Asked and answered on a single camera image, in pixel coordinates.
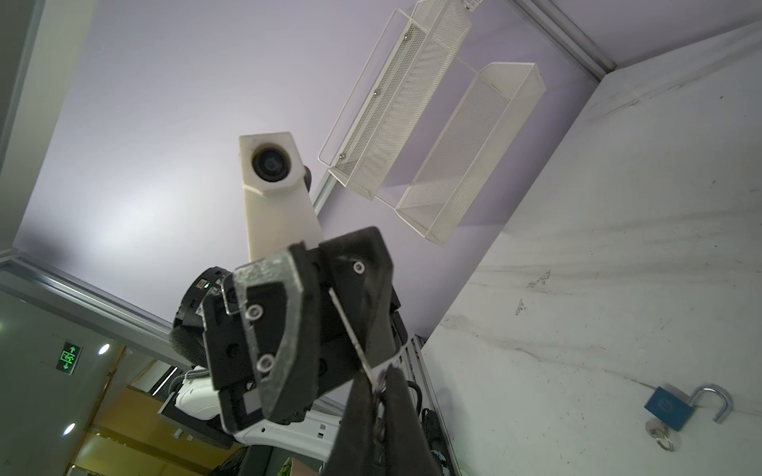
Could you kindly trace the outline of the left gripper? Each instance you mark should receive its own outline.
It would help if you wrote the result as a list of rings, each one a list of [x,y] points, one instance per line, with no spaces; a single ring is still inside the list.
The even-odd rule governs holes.
[[[399,353],[394,265],[367,227],[297,243],[223,276],[202,300],[204,346],[229,432],[301,422],[313,403]]]

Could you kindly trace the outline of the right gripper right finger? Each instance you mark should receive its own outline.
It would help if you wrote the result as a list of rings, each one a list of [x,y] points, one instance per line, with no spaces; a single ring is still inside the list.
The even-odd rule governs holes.
[[[436,476],[440,467],[418,422],[404,373],[394,366],[384,372],[384,475]]]

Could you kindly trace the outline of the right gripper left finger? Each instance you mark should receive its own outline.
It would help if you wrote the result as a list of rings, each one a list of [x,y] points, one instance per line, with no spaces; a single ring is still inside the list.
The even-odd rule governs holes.
[[[321,475],[371,476],[374,474],[375,424],[378,399],[364,372],[356,374],[339,433]]]

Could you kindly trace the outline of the key with ring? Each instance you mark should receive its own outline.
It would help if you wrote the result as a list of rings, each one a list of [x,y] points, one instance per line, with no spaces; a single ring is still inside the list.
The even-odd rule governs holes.
[[[348,316],[346,315],[343,305],[341,304],[341,301],[339,300],[339,296],[337,295],[337,292],[335,291],[334,288],[329,288],[329,297],[331,298],[331,302],[333,303],[333,305],[335,306],[335,309],[337,310],[337,313],[339,314],[339,318],[343,322],[343,327],[355,350],[361,369],[366,375],[366,378],[370,384],[372,393],[374,395],[380,395],[383,390],[383,386],[378,380],[377,376],[374,374],[373,368],[370,366],[369,361],[366,358],[363,347],[361,346],[359,339],[357,338],[353,330],[353,327],[348,319]]]

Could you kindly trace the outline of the blue padlock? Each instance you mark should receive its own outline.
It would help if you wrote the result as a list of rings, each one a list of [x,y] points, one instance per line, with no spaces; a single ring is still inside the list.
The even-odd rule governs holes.
[[[686,423],[692,418],[696,404],[704,394],[717,396],[722,405],[712,418],[715,424],[722,424],[734,409],[734,400],[726,389],[716,385],[704,385],[696,387],[686,400],[680,399],[663,387],[658,387],[645,404],[644,408],[652,416],[655,416],[666,424],[671,430],[680,432]]]

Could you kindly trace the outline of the small silver key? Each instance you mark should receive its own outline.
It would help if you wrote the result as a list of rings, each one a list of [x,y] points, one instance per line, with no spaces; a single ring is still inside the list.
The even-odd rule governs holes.
[[[662,450],[668,452],[676,450],[675,444],[670,438],[670,428],[664,422],[661,422],[658,418],[653,418],[653,420],[646,422],[645,428],[648,436],[653,438]]]

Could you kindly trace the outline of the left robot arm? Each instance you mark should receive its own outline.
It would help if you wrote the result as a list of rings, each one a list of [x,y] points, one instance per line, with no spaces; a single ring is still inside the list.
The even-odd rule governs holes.
[[[327,460],[341,419],[315,402],[406,339],[392,278],[375,227],[206,270],[176,314],[171,340],[192,370],[165,415],[224,444]]]

